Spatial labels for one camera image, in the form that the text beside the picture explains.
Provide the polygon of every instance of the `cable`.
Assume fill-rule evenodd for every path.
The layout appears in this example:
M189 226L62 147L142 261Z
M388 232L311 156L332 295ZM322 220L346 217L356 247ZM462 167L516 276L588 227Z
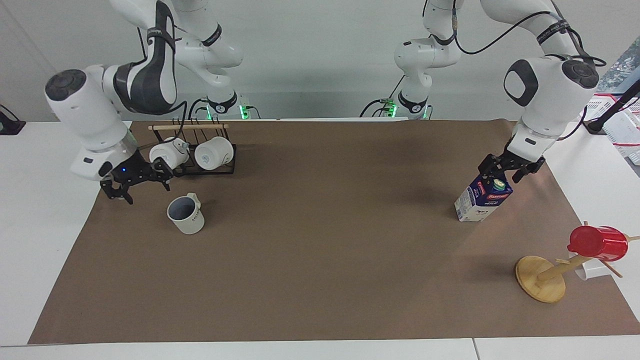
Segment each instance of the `cable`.
M580 126L582 126L584 124L584 118L587 116L587 107L584 107L584 110L582 111L582 118L580 119L580 122L578 122L578 125L575 127L575 129L573 129L573 131L571 133L569 133L567 136L558 138L557 141L561 142L563 140L568 139L569 137L571 137L571 135L575 134L576 131L578 131L578 129L580 129Z
M147 51L145 50L145 41L142 40L142 31L140 31L140 28L136 28L138 29L138 38L140 39L140 47L142 48L142 55L145 57L145 60L147 59Z
M431 108L431 112L429 113L429 118L427 120L431 120L431 116L433 115L433 105L427 105L427 110L429 110L429 108Z
M207 111L207 108L205 106L201 106L201 107L197 108L196 111L193 113L194 115L196 115L196 119L198 118L198 116L197 116L198 115L198 111L201 111L201 110Z
M604 61L601 58L597 58L595 56L585 56L585 55L567 55L569 56L569 58L567 58L566 56L560 55L560 54L546 54L545 56L553 56L555 58L559 58L560 60L569 60L569 58L576 58L576 59L583 59L583 60L595 60L595 61L599 61L600 63L595 63L593 64L593 66L596 67L603 67L603 66L607 66L607 62Z
M182 111L182 121L180 121L180 129L178 130L178 133L172 139L165 140L163 142L159 142L158 144L173 142L175 139L177 139L180 136L180 134L182 134L182 128L184 127L184 121L187 118L187 105L188 104L189 103L187 101L182 101L178 106L176 106L173 109L167 111L167 113L170 113L170 112L173 112L173 111L179 109L181 106L184 106L184 109Z
M582 37L580 36L580 34L578 34L578 31L575 31L572 28L568 28L567 31L574 34L575 37L578 38L578 45L580 45L580 47L584 49L584 46L582 45Z
M6 106L0 104L0 108L5 109L6 111L9 111L9 114L13 115L13 117L15 117L15 120L20 121L20 118L18 118L17 116L15 116L15 114L13 113L13 111L9 110Z
M371 117L376 117L376 113L377 113L378 111L380 111L380 114L378 115L378 117L381 117L381 116L382 116L382 113L383 113L383 111L385 111L385 109L384 109L384 108L380 108L380 109L378 109L378 110L374 111L374 112L373 112L373 115L371 115Z
M453 39L456 41L456 45L458 46L458 49L460 49L460 51L462 51L463 53L467 54L467 55L475 55L475 54L479 54L485 50L487 50L488 48L490 48L491 46L493 46L495 43L497 43L498 41L500 41L500 39L504 38L508 33L512 32L515 28L517 28L520 24L522 24L523 22L531 19L532 17L536 17L538 15L543 15L543 14L551 14L551 12L535 12L530 14L529 16L525 17L524 19L516 22L514 25L512 25L507 31L503 32L502 35L500 35L499 37L495 38L494 41L490 42L487 46L483 47L480 50L477 51L467 51L464 50L462 48L462 46L460 45L460 42L458 41L458 20L457 20L457 15L456 15L456 0L453 1L453 14L454 14L454 18L455 20L452 21L452 23L454 24L454 29L453 29Z
M394 88L393 91L391 91L391 95L389 95L389 99L393 99L394 94L396 93L396 90L398 90L398 88L400 87L400 84L402 83L402 80L404 80L404 78L406 78L406 75L402 75L402 77L400 77L400 80L398 81L398 84L396 84L396 87ZM367 106L365 106L364 110L362 110L362 112L360 113L359 117L363 117L364 113L367 111L367 109L369 109L371 107L371 105L375 104L376 102L379 102L380 104L383 104L385 102L386 99L378 99L378 100L373 100L372 102L370 102L369 104L367 104Z
M258 110L258 108L256 108L255 106L247 106L246 108L247 110L254 109L255 112L258 114L258 119L262 119L262 117L260 116L260 110Z
M622 147L636 147L636 146L640 146L640 143L617 143L617 142L614 142L613 145L622 146Z
M379 103L382 104L384 102L383 99L378 99L378 100L373 100L372 102L370 102L369 104L367 104L367 106L364 107L364 109L362 110L362 112L360 113L359 117L362 117L364 115L364 113L375 103Z
M191 119L191 117L193 116L193 109L196 107L196 105L200 102L205 102L204 100L202 100L202 98L196 100L193 102L193 104L191 104L191 108L189 109L189 119Z
M398 84L394 88L394 91L392 91L391 95L389 95L389 99L393 99L394 98L394 94L396 93L396 90L398 90L398 87L400 86L400 83L402 83L402 80L404 80L404 78L406 78L406 75L402 75L402 77L400 78L400 81L398 81Z

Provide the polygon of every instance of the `white table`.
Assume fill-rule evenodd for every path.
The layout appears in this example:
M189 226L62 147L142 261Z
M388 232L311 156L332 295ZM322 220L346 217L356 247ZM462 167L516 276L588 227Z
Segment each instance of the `white table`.
M0 137L0 201L3 204L0 208L0 274L3 274L0 277L0 344L27 343L99 192L97 183L82 180L68 171L79 146L60 123L29 123L19 136ZM631 235L640 234L640 222L633 216L640 204L640 179L604 136L588 136L580 130L569 140L557 143L546 157L581 220L617 227ZM640 244L635 243L630 254L618 265L625 278L616 280L636 316L640 315L639 260ZM360 355L362 359L376 359L376 354L380 354L384 355L380 359L476 359L476 345L484 360L497 359L491 357L494 354L512 354L509 351L519 348L544 347L539 345L542 343L551 346L557 354L545 359L566 359L565 350L593 341L593 338L538 338L311 341L272 343L276 344L273 346L269 343L217 343L3 347L0 358L125 359L125 354L139 354L136 358L164 359L167 358L163 357L165 354L193 354L191 358L198 359L220 351L223 356L226 354L224 357L242 360L260 357L260 352L264 351L269 354L266 358L310 358L311 354L320 354L318 359L360 359ZM637 354L640 337L599 338L597 341L635 347ZM580 358L600 359L605 355L627 358L626 353L619 354L616 357L609 347L602 346L602 351L589 349ZM507 355L500 358L515 359Z

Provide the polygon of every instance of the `wooden base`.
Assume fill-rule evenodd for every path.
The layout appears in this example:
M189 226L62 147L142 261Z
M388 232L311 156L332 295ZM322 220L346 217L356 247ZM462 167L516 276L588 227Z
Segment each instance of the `wooden base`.
M532 298L551 304L564 297L564 278L558 275L547 281L538 280L538 275L554 265L539 256L526 256L516 264L516 278L520 287Z

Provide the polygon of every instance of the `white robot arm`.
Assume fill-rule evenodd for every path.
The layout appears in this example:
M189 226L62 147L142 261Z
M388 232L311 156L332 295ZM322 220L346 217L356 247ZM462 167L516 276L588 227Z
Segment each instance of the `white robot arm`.
M223 36L209 0L173 0L173 5L178 27L185 32L177 43L176 61L209 85L210 109L220 115L239 113L238 95L224 69L240 66L242 50Z
M172 110L177 98L176 61L215 89L209 91L210 96L220 99L226 94L225 101L233 101L237 96L229 87L228 77L207 69L213 67L215 72L238 66L242 54L221 38L220 26L207 13L211 12L208 1L173 0L172 5L178 9L174 11L160 0L109 2L129 22L146 31L148 56L125 65L93 65L60 72L47 82L45 94L53 112L83 145L71 170L100 181L109 198L121 197L132 204L130 186L159 181L169 190L173 174L162 159L151 164L143 159L120 112L162 115ZM182 39L176 39L176 28L185 31ZM120 184L117 189L112 187L114 182Z
M479 167L485 179L517 170L517 183L544 164L543 153L593 96L599 76L594 58L584 51L581 40L576 39L551 0L480 3L491 19L530 31L545 53L541 58L518 60L507 71L504 89L524 112L504 153L487 155ZM460 58L462 50L456 35L457 13L462 4L463 0L430 0L424 23L432 35L405 42L396 49L396 63L408 77L397 103L411 114L420 114L426 105L431 81L425 71L452 65Z

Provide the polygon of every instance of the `wooden peg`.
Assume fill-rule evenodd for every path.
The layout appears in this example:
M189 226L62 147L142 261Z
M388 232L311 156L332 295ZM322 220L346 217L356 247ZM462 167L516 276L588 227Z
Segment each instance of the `wooden peg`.
M179 130L179 125L151 125L148 127L149 130ZM184 125L182 127L183 130L199 130L199 129L228 129L227 124L193 124L193 125Z
M611 266L611 264L609 264L608 262L606 262L604 260L600 260L600 262L603 263L604 266L606 266L609 270L611 270L612 273L616 274L617 277L622 279L622 274L619 273L616 269L614 269L613 266Z
M554 277L557 277L558 275L562 275L562 274L564 274L565 272L567 272L569 270L573 270L574 268L577 268L578 266L586 263L589 260L591 260L591 258L587 258L587 257L582 256L582 255L576 255L576 256L572 257L571 259L569 259L568 264L556 265L556 266L552 267L551 269L539 274L538 275L538 280L539 281L551 280Z

